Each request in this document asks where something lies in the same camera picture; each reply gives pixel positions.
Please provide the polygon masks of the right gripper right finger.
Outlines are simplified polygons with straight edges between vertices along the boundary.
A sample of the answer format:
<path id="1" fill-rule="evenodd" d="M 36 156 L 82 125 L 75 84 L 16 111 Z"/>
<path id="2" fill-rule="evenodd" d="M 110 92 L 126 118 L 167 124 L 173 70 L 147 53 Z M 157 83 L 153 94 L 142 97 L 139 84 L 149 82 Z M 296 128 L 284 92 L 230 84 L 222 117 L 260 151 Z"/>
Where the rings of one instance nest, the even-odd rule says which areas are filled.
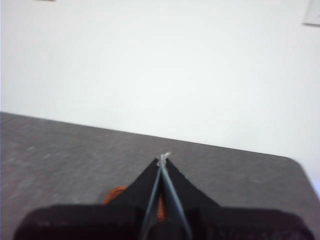
<path id="1" fill-rule="evenodd" d="M 195 187 L 162 156 L 164 195 L 172 199 L 168 217 L 176 218 L 192 240 L 313 240 L 296 214 L 277 209 L 221 206 Z"/>

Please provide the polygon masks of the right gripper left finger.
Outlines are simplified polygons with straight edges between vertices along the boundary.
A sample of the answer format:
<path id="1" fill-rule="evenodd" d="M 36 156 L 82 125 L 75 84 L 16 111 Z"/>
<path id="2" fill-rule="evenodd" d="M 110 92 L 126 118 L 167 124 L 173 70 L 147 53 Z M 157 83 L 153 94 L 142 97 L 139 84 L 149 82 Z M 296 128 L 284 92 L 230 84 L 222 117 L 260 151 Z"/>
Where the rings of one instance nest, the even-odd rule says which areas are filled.
<path id="1" fill-rule="evenodd" d="M 16 240 L 136 240 L 158 176 L 154 159 L 138 178 L 107 204 L 58 204 L 29 212 Z"/>

